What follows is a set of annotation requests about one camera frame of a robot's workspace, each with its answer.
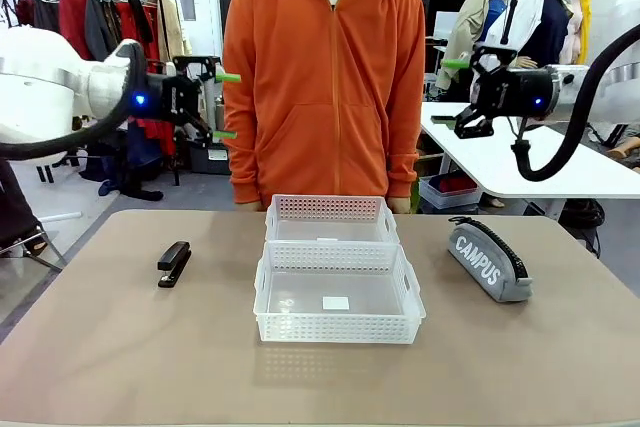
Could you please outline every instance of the white sticker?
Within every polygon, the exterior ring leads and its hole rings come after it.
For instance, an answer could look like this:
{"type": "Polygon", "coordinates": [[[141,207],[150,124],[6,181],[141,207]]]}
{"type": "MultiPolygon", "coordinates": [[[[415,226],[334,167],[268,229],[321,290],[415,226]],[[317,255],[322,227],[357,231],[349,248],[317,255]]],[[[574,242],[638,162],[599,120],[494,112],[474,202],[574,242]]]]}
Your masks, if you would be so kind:
{"type": "Polygon", "coordinates": [[[349,310],[349,297],[323,297],[324,310],[349,310]]]}
{"type": "Polygon", "coordinates": [[[229,154],[226,150],[209,149],[209,160],[227,160],[229,154]]]}

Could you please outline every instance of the orange jacket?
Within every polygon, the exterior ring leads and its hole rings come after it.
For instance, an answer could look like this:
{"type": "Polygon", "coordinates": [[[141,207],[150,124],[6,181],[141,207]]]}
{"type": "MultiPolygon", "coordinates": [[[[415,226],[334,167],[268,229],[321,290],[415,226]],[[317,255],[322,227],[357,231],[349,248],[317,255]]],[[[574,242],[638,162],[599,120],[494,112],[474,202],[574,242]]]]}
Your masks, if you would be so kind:
{"type": "Polygon", "coordinates": [[[237,203],[409,197],[425,66],[422,0],[231,0],[225,128],[237,203]]]}

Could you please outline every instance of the white basket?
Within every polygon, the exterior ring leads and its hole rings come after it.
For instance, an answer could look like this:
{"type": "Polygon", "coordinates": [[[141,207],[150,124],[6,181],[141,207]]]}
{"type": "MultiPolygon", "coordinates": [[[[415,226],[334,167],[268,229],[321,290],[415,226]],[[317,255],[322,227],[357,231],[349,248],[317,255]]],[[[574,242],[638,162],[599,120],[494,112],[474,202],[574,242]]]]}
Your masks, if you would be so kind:
{"type": "Polygon", "coordinates": [[[329,195],[274,195],[266,238],[400,243],[382,197],[329,195]]]}
{"type": "Polygon", "coordinates": [[[398,244],[267,242],[255,288],[265,342],[411,344],[426,317],[398,244]]]}

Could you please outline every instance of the beige jacket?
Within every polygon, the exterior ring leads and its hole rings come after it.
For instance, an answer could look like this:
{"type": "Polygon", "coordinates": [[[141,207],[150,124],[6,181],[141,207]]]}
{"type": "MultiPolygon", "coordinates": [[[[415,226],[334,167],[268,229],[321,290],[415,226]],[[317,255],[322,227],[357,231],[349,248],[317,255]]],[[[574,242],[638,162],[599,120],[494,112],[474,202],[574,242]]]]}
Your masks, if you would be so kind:
{"type": "Polygon", "coordinates": [[[191,54],[191,44],[189,38],[182,25],[178,15],[178,7],[175,0],[162,0],[164,7],[164,18],[167,24],[167,39],[169,40],[169,54],[164,41],[164,31],[162,29],[162,16],[160,15],[160,5],[158,5],[158,46],[160,51],[160,60],[163,62],[170,61],[177,55],[191,54]]]}
{"type": "MultiPolygon", "coordinates": [[[[459,59],[464,52],[471,52],[473,45],[482,35],[484,22],[489,14],[490,0],[465,0],[460,8],[458,20],[453,27],[447,52],[444,54],[443,60],[459,59]]],[[[451,81],[456,78],[458,71],[456,69],[440,69],[436,86],[449,90],[451,81]]]]}

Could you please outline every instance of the dark blue clothing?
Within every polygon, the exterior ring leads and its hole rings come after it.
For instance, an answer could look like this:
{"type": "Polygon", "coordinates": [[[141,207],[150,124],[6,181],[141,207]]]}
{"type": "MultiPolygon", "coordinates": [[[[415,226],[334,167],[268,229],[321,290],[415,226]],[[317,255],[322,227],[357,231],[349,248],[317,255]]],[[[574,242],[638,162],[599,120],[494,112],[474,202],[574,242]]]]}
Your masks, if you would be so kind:
{"type": "Polygon", "coordinates": [[[482,29],[482,35],[478,39],[479,42],[484,42],[487,39],[489,29],[495,24],[498,17],[507,9],[507,4],[504,0],[489,0],[489,13],[484,21],[484,28],[482,29]]]}
{"type": "Polygon", "coordinates": [[[531,57],[538,67],[560,63],[560,52],[569,31],[569,14],[561,0],[544,0],[541,23],[533,32],[520,57],[531,57]]]}

